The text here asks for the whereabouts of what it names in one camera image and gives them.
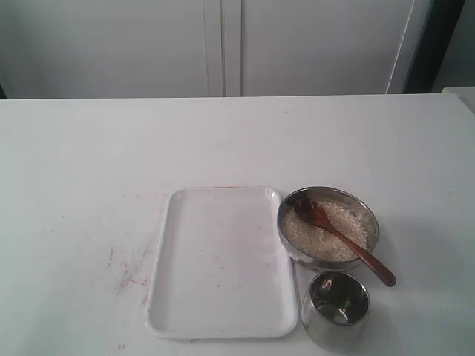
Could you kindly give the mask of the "brown wooden spoon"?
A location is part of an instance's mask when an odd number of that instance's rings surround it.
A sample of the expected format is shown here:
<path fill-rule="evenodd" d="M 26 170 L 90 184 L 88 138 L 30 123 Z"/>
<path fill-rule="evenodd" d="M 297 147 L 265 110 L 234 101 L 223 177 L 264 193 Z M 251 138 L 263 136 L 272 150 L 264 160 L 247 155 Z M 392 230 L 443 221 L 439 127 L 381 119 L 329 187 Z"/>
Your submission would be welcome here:
<path fill-rule="evenodd" d="M 296 214 L 306 223 L 323 229 L 343 242 L 379 279 L 388 287 L 396 285 L 396 276 L 370 252 L 354 243 L 330 222 L 326 211 L 315 201 L 309 198 L 300 198 L 295 201 Z"/>

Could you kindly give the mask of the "steel bowl of rice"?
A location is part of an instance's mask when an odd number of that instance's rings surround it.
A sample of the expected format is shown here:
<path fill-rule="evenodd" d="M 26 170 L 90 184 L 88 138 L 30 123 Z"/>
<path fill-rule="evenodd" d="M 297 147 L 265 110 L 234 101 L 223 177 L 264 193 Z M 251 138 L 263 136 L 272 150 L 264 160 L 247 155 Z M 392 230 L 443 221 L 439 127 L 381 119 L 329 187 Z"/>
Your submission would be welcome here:
<path fill-rule="evenodd" d="M 376 217 L 359 198 L 337 188 L 302 188 L 287 195 L 278 208 L 278 234 L 290 257 L 315 271 L 346 271 L 361 264 L 340 239 L 298 217 L 294 202 L 304 197 L 317 202 L 332 225 L 365 250 L 371 252 L 379 239 Z"/>

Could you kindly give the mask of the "small steel cup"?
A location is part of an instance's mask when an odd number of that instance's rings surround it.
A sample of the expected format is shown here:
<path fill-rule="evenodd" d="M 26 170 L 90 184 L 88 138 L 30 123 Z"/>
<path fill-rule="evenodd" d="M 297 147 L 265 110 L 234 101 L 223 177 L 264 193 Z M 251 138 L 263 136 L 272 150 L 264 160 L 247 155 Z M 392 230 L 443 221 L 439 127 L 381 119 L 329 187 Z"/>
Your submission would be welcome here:
<path fill-rule="evenodd" d="M 370 313 L 370 295 L 354 276 L 324 271 L 312 279 L 301 304 L 307 336 L 330 351 L 347 351 L 357 344 Z"/>

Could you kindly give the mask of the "white rectangular plastic tray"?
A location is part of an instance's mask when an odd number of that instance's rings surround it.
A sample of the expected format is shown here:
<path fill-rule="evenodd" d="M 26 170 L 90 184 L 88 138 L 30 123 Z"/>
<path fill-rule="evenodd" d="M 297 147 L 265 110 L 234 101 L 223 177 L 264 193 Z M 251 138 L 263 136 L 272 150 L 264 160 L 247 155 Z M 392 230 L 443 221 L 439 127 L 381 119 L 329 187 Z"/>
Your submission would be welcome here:
<path fill-rule="evenodd" d="M 272 188 L 188 188 L 166 203 L 145 313 L 172 340 L 278 338 L 298 323 Z"/>

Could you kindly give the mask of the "white cabinet doors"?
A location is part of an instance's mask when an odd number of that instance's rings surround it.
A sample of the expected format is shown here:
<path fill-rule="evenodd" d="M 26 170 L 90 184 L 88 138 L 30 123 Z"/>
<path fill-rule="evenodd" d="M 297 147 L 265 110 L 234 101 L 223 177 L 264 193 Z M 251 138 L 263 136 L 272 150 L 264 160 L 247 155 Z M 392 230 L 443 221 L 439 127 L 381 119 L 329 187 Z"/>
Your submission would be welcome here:
<path fill-rule="evenodd" d="M 3 1 L 8 98 L 386 93 L 413 1 Z"/>

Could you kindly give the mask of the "black vertical post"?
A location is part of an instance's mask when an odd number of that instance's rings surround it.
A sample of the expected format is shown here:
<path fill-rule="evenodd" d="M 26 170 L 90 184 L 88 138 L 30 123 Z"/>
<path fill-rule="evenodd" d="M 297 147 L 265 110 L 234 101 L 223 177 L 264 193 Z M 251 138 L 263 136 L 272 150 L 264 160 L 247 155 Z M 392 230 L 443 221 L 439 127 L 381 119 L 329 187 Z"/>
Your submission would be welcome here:
<path fill-rule="evenodd" d="M 432 91 L 464 5 L 464 0 L 431 2 L 402 93 Z"/>

